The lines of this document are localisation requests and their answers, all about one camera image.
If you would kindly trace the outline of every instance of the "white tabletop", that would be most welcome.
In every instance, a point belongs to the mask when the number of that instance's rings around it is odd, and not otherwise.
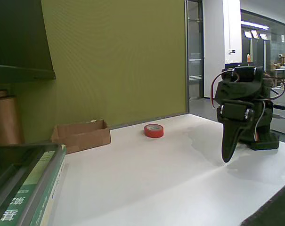
[[[69,154],[49,224],[54,226],[235,226],[285,185],[279,150],[238,145],[221,158],[222,125],[194,115],[111,131],[110,145]]]

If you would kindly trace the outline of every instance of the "black cable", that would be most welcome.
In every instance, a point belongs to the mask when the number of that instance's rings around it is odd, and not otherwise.
[[[279,95],[278,92],[276,92],[274,89],[270,89],[272,92],[276,93],[277,95]]]
[[[273,104],[273,108],[279,109],[279,110],[285,110],[285,106],[284,106],[284,105],[276,105],[276,104]]]
[[[285,83],[284,81],[282,81],[280,78],[277,78],[277,77],[271,77],[270,75],[264,73],[264,75],[266,75],[267,77],[265,77],[264,79],[276,79],[276,80],[279,80],[283,85],[284,85],[284,89],[283,89],[283,92],[281,94],[278,94],[274,97],[271,97],[271,98],[264,98],[264,99],[256,99],[256,100],[259,100],[259,101],[266,101],[266,100],[275,100],[277,98],[280,98],[284,93],[285,93]]]

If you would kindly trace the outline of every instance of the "red tape roll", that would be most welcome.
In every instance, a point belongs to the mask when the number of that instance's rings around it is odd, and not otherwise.
[[[164,135],[163,126],[158,124],[148,124],[144,127],[144,134],[151,138],[162,137]]]

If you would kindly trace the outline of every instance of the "white cable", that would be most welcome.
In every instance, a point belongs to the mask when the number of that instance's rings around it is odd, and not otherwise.
[[[275,119],[285,119],[284,116],[279,115],[279,114],[273,114],[272,117],[275,118]]]
[[[257,126],[258,126],[258,124],[259,124],[261,118],[263,117],[264,112],[265,112],[265,108],[266,108],[266,103],[265,103],[265,101],[263,101],[262,103],[263,103],[263,111],[262,111],[262,113],[261,113],[259,119],[257,120],[256,124],[255,124],[255,130],[254,130],[254,135],[253,135],[254,141],[257,141],[257,140],[258,140],[258,137],[257,137]]]

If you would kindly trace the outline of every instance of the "floor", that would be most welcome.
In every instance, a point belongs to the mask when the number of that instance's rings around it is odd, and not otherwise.
[[[212,121],[217,121],[216,111],[212,108],[209,99],[199,98],[199,99],[190,99],[189,101],[189,110],[191,114],[210,119]],[[279,140],[285,142],[285,134],[278,133]]]

